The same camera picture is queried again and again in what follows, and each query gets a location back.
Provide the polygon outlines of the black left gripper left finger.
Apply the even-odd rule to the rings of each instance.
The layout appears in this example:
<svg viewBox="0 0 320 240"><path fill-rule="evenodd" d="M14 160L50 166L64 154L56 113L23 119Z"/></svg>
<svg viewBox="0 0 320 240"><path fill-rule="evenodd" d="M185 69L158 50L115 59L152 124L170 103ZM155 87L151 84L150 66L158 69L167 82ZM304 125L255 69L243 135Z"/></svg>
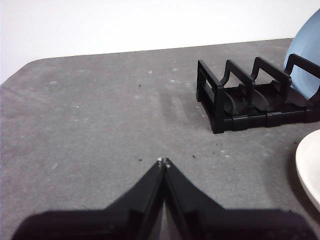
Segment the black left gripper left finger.
<svg viewBox="0 0 320 240"><path fill-rule="evenodd" d="M148 240L159 234L165 164L157 160L104 209L46 211L27 217L14 240Z"/></svg>

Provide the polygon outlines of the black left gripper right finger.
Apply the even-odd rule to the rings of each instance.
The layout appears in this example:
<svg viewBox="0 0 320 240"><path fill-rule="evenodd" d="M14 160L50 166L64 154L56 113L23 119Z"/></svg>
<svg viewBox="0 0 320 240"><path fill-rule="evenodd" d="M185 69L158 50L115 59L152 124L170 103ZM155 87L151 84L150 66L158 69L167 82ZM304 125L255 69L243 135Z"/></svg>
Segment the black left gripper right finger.
<svg viewBox="0 0 320 240"><path fill-rule="evenodd" d="M315 240L299 214L280 209L227 209L188 180L169 158L164 185L167 211L183 240Z"/></svg>

